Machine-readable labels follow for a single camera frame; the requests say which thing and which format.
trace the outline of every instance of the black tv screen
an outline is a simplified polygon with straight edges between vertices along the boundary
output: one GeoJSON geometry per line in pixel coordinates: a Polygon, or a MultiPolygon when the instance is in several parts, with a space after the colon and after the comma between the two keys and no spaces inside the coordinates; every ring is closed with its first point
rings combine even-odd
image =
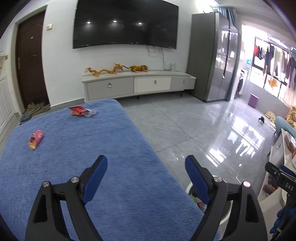
{"type": "Polygon", "coordinates": [[[78,0],[73,48],[131,43],[175,49],[178,10],[162,0],[78,0]]]}

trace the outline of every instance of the blue gripper pad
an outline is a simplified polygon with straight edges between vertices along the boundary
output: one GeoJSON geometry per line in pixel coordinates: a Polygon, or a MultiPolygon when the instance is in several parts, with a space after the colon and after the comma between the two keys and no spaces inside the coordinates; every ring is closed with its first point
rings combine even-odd
{"type": "Polygon", "coordinates": [[[104,156],[93,174],[90,176],[88,182],[84,185],[83,193],[84,196],[81,198],[81,202],[86,205],[87,202],[91,201],[96,194],[96,191],[105,175],[108,167],[107,158],[104,156]]]}
{"type": "Polygon", "coordinates": [[[289,174],[289,175],[291,175],[291,176],[293,176],[293,177],[296,177],[295,173],[294,173],[293,171],[291,171],[289,168],[287,168],[286,166],[284,166],[283,164],[280,165],[279,168],[280,168],[283,172],[285,172],[285,173],[287,173],[287,174],[289,174]]]}
{"type": "Polygon", "coordinates": [[[185,169],[189,175],[190,180],[192,181],[193,187],[198,194],[199,199],[202,200],[206,205],[209,205],[211,203],[211,198],[209,196],[209,186],[191,160],[190,156],[186,157],[185,159],[185,169]]]}

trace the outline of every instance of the snack wrapper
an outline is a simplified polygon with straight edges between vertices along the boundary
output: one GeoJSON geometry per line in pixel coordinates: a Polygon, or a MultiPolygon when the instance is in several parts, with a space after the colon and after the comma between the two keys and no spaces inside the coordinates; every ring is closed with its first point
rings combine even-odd
{"type": "Polygon", "coordinates": [[[85,117],[91,117],[96,114],[96,110],[86,109],[83,106],[74,106],[69,108],[72,115],[81,115],[85,117]]]}
{"type": "Polygon", "coordinates": [[[30,140],[29,140],[29,148],[31,150],[35,150],[38,144],[41,142],[41,139],[44,136],[44,133],[40,130],[37,130],[37,131],[34,131],[32,135],[33,136],[30,137],[30,140]]]}

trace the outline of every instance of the purple stool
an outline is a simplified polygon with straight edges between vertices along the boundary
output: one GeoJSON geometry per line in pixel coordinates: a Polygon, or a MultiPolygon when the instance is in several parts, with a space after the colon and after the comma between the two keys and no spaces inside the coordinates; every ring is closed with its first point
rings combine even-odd
{"type": "Polygon", "coordinates": [[[257,106],[258,100],[259,98],[257,96],[251,94],[248,105],[252,106],[255,109],[257,106]]]}

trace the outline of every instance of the tiled floor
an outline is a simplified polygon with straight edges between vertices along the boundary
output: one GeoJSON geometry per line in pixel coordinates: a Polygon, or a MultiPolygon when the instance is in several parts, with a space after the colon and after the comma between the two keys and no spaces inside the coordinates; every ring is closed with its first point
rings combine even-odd
{"type": "MultiPolygon", "coordinates": [[[[212,174],[232,183],[248,180],[259,193],[275,136],[269,124],[258,122],[262,113],[242,99],[204,103],[187,93],[165,93],[118,101],[184,189],[190,183],[184,160],[194,155],[212,174]]],[[[33,118],[81,103],[62,104],[33,118]]],[[[0,155],[19,119],[0,143],[0,155]]]]}

